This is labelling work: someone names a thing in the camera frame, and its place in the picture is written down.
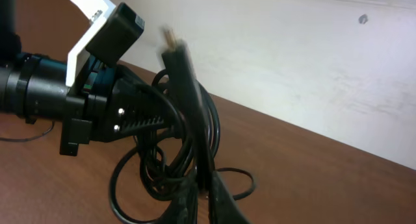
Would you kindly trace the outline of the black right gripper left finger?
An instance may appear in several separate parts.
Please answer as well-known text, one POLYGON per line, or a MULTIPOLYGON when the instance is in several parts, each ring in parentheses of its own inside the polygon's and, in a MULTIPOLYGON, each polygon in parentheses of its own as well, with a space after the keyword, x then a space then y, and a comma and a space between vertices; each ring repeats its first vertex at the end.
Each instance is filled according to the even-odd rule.
POLYGON ((198 185, 194 177, 187 177, 155 224, 197 224, 197 216, 198 185))

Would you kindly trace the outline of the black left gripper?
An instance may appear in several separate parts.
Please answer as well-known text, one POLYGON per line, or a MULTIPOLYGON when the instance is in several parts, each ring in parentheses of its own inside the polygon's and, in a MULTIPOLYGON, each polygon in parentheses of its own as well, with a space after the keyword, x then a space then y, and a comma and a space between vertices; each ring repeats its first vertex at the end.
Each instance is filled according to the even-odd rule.
POLYGON ((77 156, 78 146, 113 142, 142 132, 170 128, 167 108, 140 77, 124 65, 98 72, 89 92, 83 91, 88 69, 70 88, 65 101, 59 153, 77 156))

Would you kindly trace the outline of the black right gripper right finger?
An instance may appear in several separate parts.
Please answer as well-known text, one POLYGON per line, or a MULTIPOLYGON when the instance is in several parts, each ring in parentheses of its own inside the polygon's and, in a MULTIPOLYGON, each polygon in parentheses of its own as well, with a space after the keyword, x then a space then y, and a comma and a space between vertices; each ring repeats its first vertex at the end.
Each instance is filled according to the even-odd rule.
POLYGON ((241 212, 236 200, 248 197, 254 191, 254 177, 245 170, 232 170, 242 173, 251 179, 248 190, 243 193, 230 194, 225 182, 220 176, 222 170, 211 172, 211 185, 209 187, 209 221, 210 224, 250 224, 250 220, 241 212))

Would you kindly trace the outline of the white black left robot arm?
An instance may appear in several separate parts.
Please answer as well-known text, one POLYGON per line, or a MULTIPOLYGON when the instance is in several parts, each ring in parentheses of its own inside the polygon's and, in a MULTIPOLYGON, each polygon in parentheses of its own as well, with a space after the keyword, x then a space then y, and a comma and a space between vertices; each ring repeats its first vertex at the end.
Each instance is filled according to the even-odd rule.
POLYGON ((60 153, 68 156, 76 156, 81 144, 150 139, 159 129, 181 137, 173 104, 119 63, 144 32, 144 20, 125 3, 71 1, 91 26, 61 62, 21 50, 16 0, 1 0, 1 111, 28 124, 40 118, 61 122, 60 153))

